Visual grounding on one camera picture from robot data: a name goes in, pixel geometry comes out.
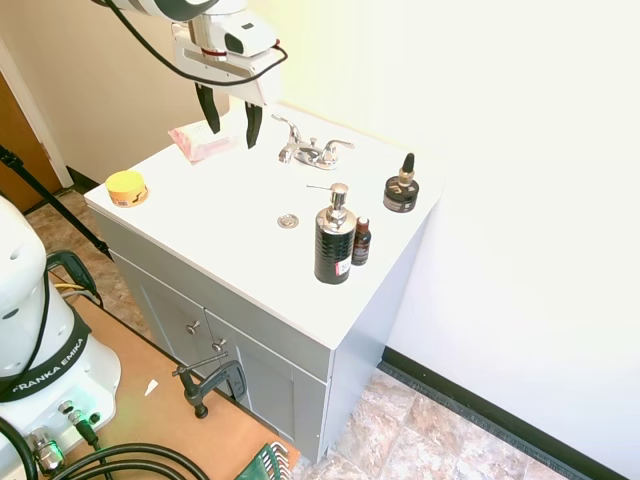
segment white wall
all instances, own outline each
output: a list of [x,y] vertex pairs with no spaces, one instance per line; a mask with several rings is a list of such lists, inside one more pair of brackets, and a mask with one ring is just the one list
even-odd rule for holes
[[638,2],[253,3],[290,102],[449,162],[390,346],[640,478]]
[[[169,22],[131,21],[172,58]],[[89,0],[0,0],[0,36],[65,163],[102,182],[201,120],[193,83],[151,57],[113,13]],[[219,100],[227,110],[227,98]]]

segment bathroom vanity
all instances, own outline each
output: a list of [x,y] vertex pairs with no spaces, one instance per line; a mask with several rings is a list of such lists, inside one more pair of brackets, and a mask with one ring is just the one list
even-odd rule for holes
[[[221,362],[236,359],[246,374],[243,404],[315,462],[340,435],[380,361],[444,182],[437,165],[416,152],[417,206],[393,213],[383,206],[384,184],[406,150],[275,110],[305,138],[355,149],[339,151],[335,170],[281,163],[289,129],[265,114],[251,150],[238,142],[192,165],[171,146],[133,167],[149,189],[137,207],[116,207],[104,185],[86,200],[158,345],[185,364],[228,352]],[[308,185],[334,182],[349,186],[346,207],[369,217],[373,240],[366,265],[352,266],[345,283],[326,285],[313,273],[314,220],[329,192]],[[299,225],[279,226],[285,214]]]

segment black bottle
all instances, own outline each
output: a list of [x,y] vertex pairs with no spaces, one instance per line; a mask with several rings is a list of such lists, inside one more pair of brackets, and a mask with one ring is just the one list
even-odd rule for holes
[[369,231],[369,219],[358,217],[356,225],[356,237],[353,241],[353,259],[351,265],[357,267],[364,265],[369,260],[369,247],[371,246],[371,232]]
[[384,206],[392,212],[407,213],[416,206],[420,186],[413,179],[415,175],[413,171],[414,162],[413,153],[409,153],[407,158],[404,159],[398,176],[391,177],[385,184]]
[[348,187],[331,185],[331,205],[316,216],[314,273],[323,283],[338,284],[349,278],[356,216],[344,208]]

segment yellow lid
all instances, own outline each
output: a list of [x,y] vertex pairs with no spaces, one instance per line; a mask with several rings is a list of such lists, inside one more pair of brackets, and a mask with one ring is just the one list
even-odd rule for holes
[[105,185],[107,190],[114,193],[138,192],[144,189],[144,178],[138,172],[126,170],[111,175]]

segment tile floor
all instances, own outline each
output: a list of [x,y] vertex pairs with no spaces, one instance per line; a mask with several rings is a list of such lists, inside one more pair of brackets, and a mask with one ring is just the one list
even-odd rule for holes
[[[82,195],[59,199],[99,235]],[[115,265],[50,205],[27,219],[47,251],[73,250],[94,276],[105,309],[150,332]],[[561,480],[563,477],[389,375],[376,371],[342,437],[295,480]]]
[[[100,236],[98,226],[82,195],[70,190],[59,195],[58,199],[93,233]],[[151,338],[151,332],[142,318],[140,309],[113,262],[100,253],[51,205],[45,205],[30,213],[27,215],[27,220],[40,236],[47,253],[55,250],[72,250],[80,257],[91,272],[107,311],[147,338]],[[54,272],[69,280],[62,267],[58,267]]]

